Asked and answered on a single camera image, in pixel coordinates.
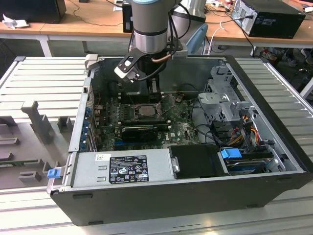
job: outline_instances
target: copper pipe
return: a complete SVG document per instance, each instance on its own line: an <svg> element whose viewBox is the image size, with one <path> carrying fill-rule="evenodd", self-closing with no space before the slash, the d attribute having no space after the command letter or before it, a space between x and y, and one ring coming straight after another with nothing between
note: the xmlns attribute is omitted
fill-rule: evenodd
<svg viewBox="0 0 313 235"><path fill-rule="evenodd" d="M171 54L168 54L168 55L166 55L166 56L164 56L164 57L162 57L162 58L159 58L159 59L151 59L152 60L152 62L154 62L154 63L162 63L163 61L165 61L165 60L168 60L169 58L171 58L172 57L172 55Z"/></svg>

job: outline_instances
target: motherboard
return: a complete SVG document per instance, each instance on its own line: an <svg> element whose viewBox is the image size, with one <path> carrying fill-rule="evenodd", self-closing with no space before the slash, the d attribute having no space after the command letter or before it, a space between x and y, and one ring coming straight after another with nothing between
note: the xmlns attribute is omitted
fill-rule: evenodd
<svg viewBox="0 0 313 235"><path fill-rule="evenodd" d="M183 94L163 95L158 103L123 103L110 98L96 110L96 129L101 132L99 151L168 148L200 143L192 127L193 100Z"/></svg>

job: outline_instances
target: computer tower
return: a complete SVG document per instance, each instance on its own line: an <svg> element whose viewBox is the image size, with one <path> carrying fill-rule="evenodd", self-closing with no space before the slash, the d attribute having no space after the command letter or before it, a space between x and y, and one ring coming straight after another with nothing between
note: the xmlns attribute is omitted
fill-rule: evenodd
<svg viewBox="0 0 313 235"><path fill-rule="evenodd" d="M237 0L231 14L232 19L241 18L235 22L250 37L287 39L294 37L305 16L279 0Z"/></svg>

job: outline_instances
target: blue drive latch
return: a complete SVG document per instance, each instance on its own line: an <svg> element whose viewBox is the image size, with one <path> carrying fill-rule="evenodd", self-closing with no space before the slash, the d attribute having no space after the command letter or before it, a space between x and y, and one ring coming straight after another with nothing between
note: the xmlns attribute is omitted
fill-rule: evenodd
<svg viewBox="0 0 313 235"><path fill-rule="evenodd" d="M223 159L242 158L240 150L238 148L225 148L221 151Z"/></svg>

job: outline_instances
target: power supply label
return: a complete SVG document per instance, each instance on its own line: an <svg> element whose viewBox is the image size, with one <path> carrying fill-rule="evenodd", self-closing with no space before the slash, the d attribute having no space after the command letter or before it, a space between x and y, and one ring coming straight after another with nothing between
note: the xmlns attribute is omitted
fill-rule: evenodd
<svg viewBox="0 0 313 235"><path fill-rule="evenodd" d="M149 181L147 156L110 158L111 184L125 184Z"/></svg>

